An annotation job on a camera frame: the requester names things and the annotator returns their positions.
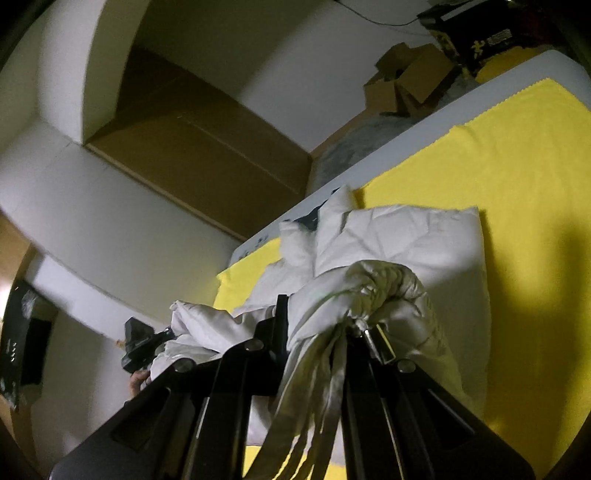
bedding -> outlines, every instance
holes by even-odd
[[[331,452],[332,462],[344,465],[342,436],[336,429],[346,365],[345,327],[365,330],[380,323],[399,358],[415,361],[467,408],[482,414],[490,320],[478,210],[356,207],[345,186],[319,209],[315,232],[298,221],[282,223],[282,258],[267,266],[232,315],[182,301],[172,306],[171,327],[178,338],[154,359],[152,378],[179,358],[201,363],[251,338],[256,323],[273,315],[277,296],[290,295],[290,356],[275,413],[271,415],[268,400],[257,398],[249,422],[248,444],[262,444],[249,473],[254,478],[272,478],[298,437],[299,447],[290,455],[294,466],[303,447],[312,445],[302,478],[312,465],[318,466],[320,473],[315,466],[314,474],[321,478]],[[428,290],[442,285],[448,289],[445,305],[434,308]],[[470,332],[470,340],[479,345],[478,357],[464,365],[466,372],[460,372],[444,324],[454,332]],[[318,411],[323,412],[320,420]],[[300,425],[297,418],[307,421]],[[322,435],[318,425],[323,425]]]
[[[355,192],[364,208],[479,206],[492,313],[484,419],[538,477],[591,407],[589,131],[587,108],[542,80]],[[274,239],[221,273],[215,306],[243,303],[279,257]]]

black metal frame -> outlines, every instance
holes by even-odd
[[[287,297],[221,359],[175,362],[55,466],[52,480],[242,478],[253,395],[277,393]],[[415,363],[349,338],[342,407],[348,478],[528,480],[525,460]]]

white wall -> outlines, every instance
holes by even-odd
[[[343,0],[403,23],[427,0]],[[364,108],[392,45],[434,42],[418,22],[381,27],[330,0],[153,0],[136,42],[183,66],[311,151]]]
[[[40,120],[0,154],[0,208],[76,275],[163,322],[174,300],[213,302],[239,243]]]
[[[111,120],[129,48],[150,0],[57,0],[39,67],[41,116],[82,143]]]
[[[37,110],[39,47],[47,13],[27,30],[0,72],[0,152]]]
[[[85,283],[57,261],[38,255],[27,281],[61,311],[43,371],[41,398],[31,409],[39,466],[52,466],[107,421],[128,399],[129,374],[121,368],[124,323],[136,317],[156,331],[165,325]]]

white fabric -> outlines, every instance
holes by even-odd
[[[490,317],[478,210],[355,207],[342,188],[320,208],[316,233],[283,222],[283,258],[267,267],[234,316],[180,301],[172,306],[179,337],[154,360],[153,378],[182,356],[202,362],[252,337],[256,322],[272,315],[277,295],[291,294],[290,357],[271,430],[249,478],[272,478],[298,435],[280,478],[295,472],[306,445],[308,461],[297,478],[314,465],[313,478],[322,478],[340,413],[344,328],[356,321],[383,323],[398,356],[412,358],[464,405],[482,412]],[[408,268],[379,260],[406,265],[421,281]],[[260,445],[270,425],[268,401],[255,399],[249,444]],[[340,436],[333,461],[343,462]]]
[[[282,222],[280,231],[283,258],[267,267],[234,315],[274,304],[278,294],[298,291],[313,278],[311,268],[319,275],[359,260],[406,265],[427,290],[460,369],[464,392],[472,399],[473,411],[482,415],[491,314],[476,207],[356,209],[351,191],[342,187],[320,208],[315,235],[306,236],[306,228],[295,222]],[[304,252],[311,252],[306,261]]]

brown cardboard box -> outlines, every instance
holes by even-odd
[[[133,49],[116,118],[87,148],[240,240],[303,197],[310,157],[192,73]]]
[[[37,251],[29,239],[2,212],[0,212],[0,252],[2,252],[0,287],[2,291],[11,291],[13,282],[24,278]],[[8,298],[3,299],[0,304],[0,332],[2,331],[2,320],[7,300]],[[37,456],[31,425],[31,404],[29,403],[27,406],[20,405],[18,411],[15,411],[6,399],[0,395],[0,421],[29,463],[36,468]]]
[[[376,63],[378,73],[364,86],[366,108],[375,112],[430,114],[455,76],[454,64],[435,45],[399,43]]]

